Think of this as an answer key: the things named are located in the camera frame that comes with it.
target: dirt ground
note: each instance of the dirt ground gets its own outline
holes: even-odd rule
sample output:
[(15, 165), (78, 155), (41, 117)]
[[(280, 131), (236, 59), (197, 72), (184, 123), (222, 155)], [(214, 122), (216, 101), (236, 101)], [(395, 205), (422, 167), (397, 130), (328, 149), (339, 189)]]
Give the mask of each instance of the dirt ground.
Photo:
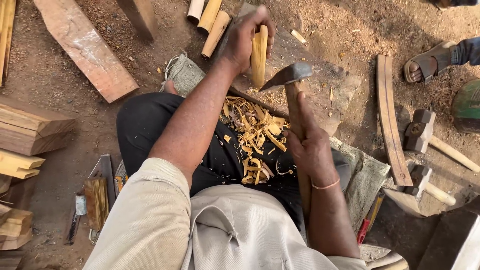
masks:
[[(74, 245), (63, 245), (62, 236), (74, 193), (80, 190), (100, 154), (110, 153), (115, 168), (121, 160), (115, 121), (122, 103), (134, 95), (158, 91), (164, 74), (159, 74), (157, 67), (163, 71), (166, 61), (181, 50), (188, 52), (204, 70), (210, 65), (200, 56), (206, 37), (198, 34), (195, 26), (185, 19), (188, 1), (152, 0), (160, 33), (152, 44), (137, 38), (114, 0), (77, 2), (138, 81), (140, 89), (113, 104), (104, 102), (48, 33), (33, 1), (18, 1), (9, 76), (2, 94), (59, 111), (75, 117), (78, 122), (66, 148), (40, 155), (47, 161), (36, 176), (30, 209), (34, 212), (34, 238), (24, 247), (26, 270), (83, 267), (93, 248), (85, 219), (81, 221)], [(446, 74), (426, 86), (407, 84), (401, 72), (405, 61), (443, 40), (459, 42), (477, 36), (480, 6), (441, 12), (430, 3), (418, 0), (255, 0), (250, 3), (264, 3), (278, 25), (296, 28), (308, 40), (307, 49), (317, 57), (363, 78), (361, 90), (336, 134), (340, 140), (386, 161), (377, 117), (374, 68), (378, 53), (390, 53), (394, 57), (397, 112), (403, 108), (403, 115), (411, 116), (415, 109), (434, 110), (437, 113), (434, 134), (480, 163), (480, 136), (458, 132), (450, 117), (456, 91), (468, 80), (478, 77), (480, 68), (450, 67)], [(222, 10), (233, 15), (241, 4), (240, 0), (224, 0)], [(433, 168), (431, 182), (457, 199), (454, 207), (480, 193), (478, 174), (435, 149), (430, 148), (419, 158)], [(449, 208), (424, 195), (420, 209), (425, 215), (431, 215)]]

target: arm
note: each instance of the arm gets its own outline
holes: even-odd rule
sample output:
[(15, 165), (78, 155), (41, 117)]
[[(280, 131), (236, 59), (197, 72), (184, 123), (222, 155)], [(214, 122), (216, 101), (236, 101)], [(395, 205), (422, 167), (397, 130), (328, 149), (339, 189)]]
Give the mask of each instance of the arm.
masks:
[(318, 127), (313, 112), (298, 94), (301, 126), (306, 139), (300, 142), (293, 132), (288, 132), (288, 149), (298, 170), (304, 171), (317, 187), (312, 188), (308, 240), (311, 248), (326, 256), (360, 258), (360, 250), (352, 229), (345, 197), (335, 169), (327, 132)]
[(162, 158), (179, 168), (192, 186), (193, 171), (200, 164), (233, 79), (250, 66), (252, 33), (259, 25), (268, 27), (267, 58), (271, 57), (275, 27), (264, 6), (246, 15), (228, 37), (224, 54), (205, 78), (182, 102), (155, 142), (149, 158)]

